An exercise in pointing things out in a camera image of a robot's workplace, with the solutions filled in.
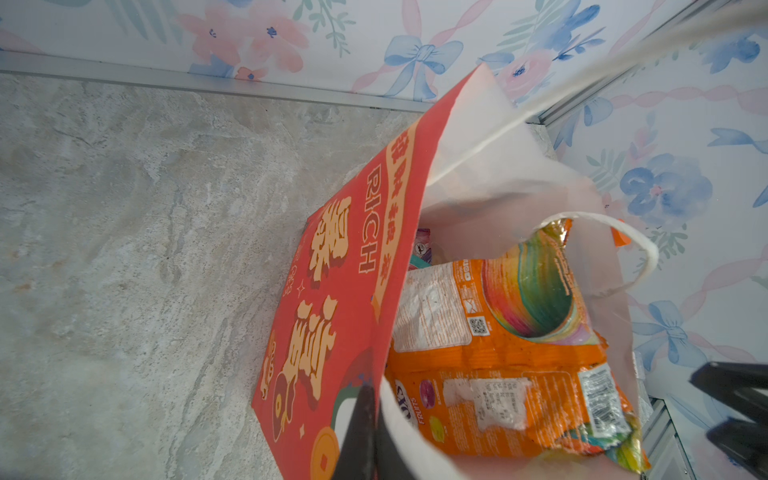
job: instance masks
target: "white cord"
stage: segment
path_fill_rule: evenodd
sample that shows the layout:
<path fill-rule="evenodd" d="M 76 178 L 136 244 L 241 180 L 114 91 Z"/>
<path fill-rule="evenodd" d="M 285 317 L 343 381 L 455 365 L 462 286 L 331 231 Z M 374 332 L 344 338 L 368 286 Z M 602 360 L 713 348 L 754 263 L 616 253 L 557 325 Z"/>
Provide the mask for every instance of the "white cord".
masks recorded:
<path fill-rule="evenodd" d="M 613 288 L 602 290 L 596 293 L 591 293 L 589 294 L 589 296 L 594 298 L 603 298 L 606 296 L 611 296 L 617 292 L 623 292 L 629 287 L 637 285 L 638 283 L 645 280 L 656 269 L 656 265 L 659 263 L 659 247 L 657 247 L 655 243 L 651 242 L 648 239 L 648 237 L 643 235 L 640 231 L 638 231 L 634 227 L 631 227 L 624 222 L 620 222 L 619 220 L 616 220 L 613 217 L 609 217 L 608 215 L 593 214 L 591 212 L 561 212 L 559 214 L 555 214 L 555 215 L 552 215 L 551 217 L 546 218 L 544 221 L 541 222 L 541 224 L 539 224 L 538 227 L 536 227 L 536 230 L 540 230 L 546 227 L 547 225 L 549 225 L 550 223 L 556 220 L 563 220 L 564 218 L 574 218 L 574 219 L 588 218 L 589 220 L 595 220 L 600 223 L 605 223 L 606 225 L 609 225 L 615 228 L 616 230 L 622 232 L 627 237 L 630 237 L 630 239 L 633 242 L 635 242 L 637 246 L 640 247 L 641 250 L 645 252 L 645 257 L 646 257 L 645 265 L 643 266 L 643 269 L 640 272 L 640 275 L 638 275 L 636 279 L 632 280 L 631 282 L 627 282 L 624 285 L 615 286 Z"/>
<path fill-rule="evenodd" d="M 761 2 L 756 6 L 734 5 L 722 8 L 718 12 L 707 15 L 704 18 L 693 18 L 683 24 L 672 28 L 670 31 L 657 38 L 641 42 L 630 50 L 612 58 L 605 58 L 589 68 L 581 71 L 579 75 L 552 91 L 534 97 L 515 109 L 512 119 L 502 124 L 488 136 L 469 148 L 447 168 L 438 175 L 427 179 L 427 187 L 439 182 L 445 175 L 451 173 L 457 166 L 483 151 L 488 145 L 499 139 L 503 134 L 540 111 L 546 110 L 563 98 L 584 90 L 597 81 L 610 75 L 616 75 L 626 71 L 635 65 L 658 58 L 664 52 L 681 45 L 689 45 L 697 41 L 707 40 L 714 36 L 726 33 L 738 28 L 753 27 L 762 23 L 768 23 L 768 3 Z"/>

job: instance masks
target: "marble surface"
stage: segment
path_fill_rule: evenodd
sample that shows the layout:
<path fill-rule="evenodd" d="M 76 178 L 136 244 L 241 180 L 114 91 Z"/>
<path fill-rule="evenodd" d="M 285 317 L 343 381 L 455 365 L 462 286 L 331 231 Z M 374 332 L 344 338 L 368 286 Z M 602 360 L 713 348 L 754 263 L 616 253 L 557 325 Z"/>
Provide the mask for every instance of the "marble surface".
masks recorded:
<path fill-rule="evenodd" d="M 11 75 L 0 111 L 0 477 L 279 478 L 286 265 L 416 116 Z"/>

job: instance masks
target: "barcode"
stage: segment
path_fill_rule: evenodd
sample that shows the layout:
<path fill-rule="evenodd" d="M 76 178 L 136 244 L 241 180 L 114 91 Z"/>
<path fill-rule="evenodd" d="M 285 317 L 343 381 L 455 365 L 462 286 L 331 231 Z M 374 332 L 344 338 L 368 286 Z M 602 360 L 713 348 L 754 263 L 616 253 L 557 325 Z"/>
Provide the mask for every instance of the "barcode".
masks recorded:
<path fill-rule="evenodd" d="M 472 336 L 488 336 L 491 333 L 488 331 L 488 324 L 485 323 L 484 316 L 468 316 L 469 329 L 472 331 Z"/>
<path fill-rule="evenodd" d="M 604 363 L 596 369 L 580 372 L 578 378 L 587 404 L 592 435 L 604 438 L 629 433 L 631 429 L 621 410 L 611 367 Z"/>

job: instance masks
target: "bag handle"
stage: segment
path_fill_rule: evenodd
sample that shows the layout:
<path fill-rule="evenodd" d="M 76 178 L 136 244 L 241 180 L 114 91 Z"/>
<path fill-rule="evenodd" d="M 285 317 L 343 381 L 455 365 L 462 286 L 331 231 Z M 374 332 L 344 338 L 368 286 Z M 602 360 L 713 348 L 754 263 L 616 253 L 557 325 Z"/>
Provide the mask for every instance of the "bag handle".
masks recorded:
<path fill-rule="evenodd" d="M 592 293 L 590 296 L 594 298 L 604 298 L 606 296 L 611 296 L 614 293 L 623 292 L 631 286 L 637 285 L 638 283 L 645 280 L 656 269 L 656 265 L 659 263 L 659 247 L 657 247 L 655 243 L 651 242 L 648 237 L 643 235 L 636 228 L 630 227 L 626 223 L 620 222 L 619 220 L 616 220 L 613 217 L 609 217 L 608 215 L 593 214 L 592 212 L 560 212 L 559 214 L 552 215 L 551 217 L 548 217 L 542 221 L 536 230 L 540 230 L 556 220 L 563 220 L 566 218 L 587 218 L 589 220 L 595 220 L 597 222 L 604 223 L 610 227 L 613 227 L 616 230 L 622 232 L 627 237 L 630 237 L 630 239 L 645 252 L 647 258 L 645 266 L 643 266 L 640 275 L 638 275 L 636 279 L 627 282 L 624 285 L 615 286 L 606 290 L 602 290 L 601 292 Z"/>

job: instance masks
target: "white label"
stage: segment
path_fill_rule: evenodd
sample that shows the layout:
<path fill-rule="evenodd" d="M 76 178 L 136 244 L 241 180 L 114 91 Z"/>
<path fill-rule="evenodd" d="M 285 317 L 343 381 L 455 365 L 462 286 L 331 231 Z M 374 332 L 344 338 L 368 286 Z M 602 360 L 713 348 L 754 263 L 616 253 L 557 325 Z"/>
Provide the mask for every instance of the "white label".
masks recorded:
<path fill-rule="evenodd" d="M 467 322 L 469 322 L 469 329 L 472 331 L 472 336 L 491 335 L 488 331 L 488 324 L 485 322 L 484 316 L 468 316 Z"/>
<path fill-rule="evenodd" d="M 621 410 L 619 392 L 611 375 L 611 367 L 607 363 L 580 372 L 578 379 L 584 402 L 587 404 L 593 436 L 605 438 L 632 431 Z"/>
<path fill-rule="evenodd" d="M 416 413 L 413 411 L 413 405 L 408 398 L 408 392 L 399 380 L 395 380 L 395 397 L 397 398 L 397 406 L 400 407 L 402 416 L 406 418 L 414 429 L 419 427 L 419 420 L 416 419 Z"/>
<path fill-rule="evenodd" d="M 531 380 L 473 379 L 469 385 L 475 396 L 475 415 L 481 431 L 491 426 L 525 430 L 528 423 L 525 393 Z"/>
<path fill-rule="evenodd" d="M 452 263 L 410 270 L 392 332 L 395 351 L 468 345 L 472 334 L 457 291 Z"/>

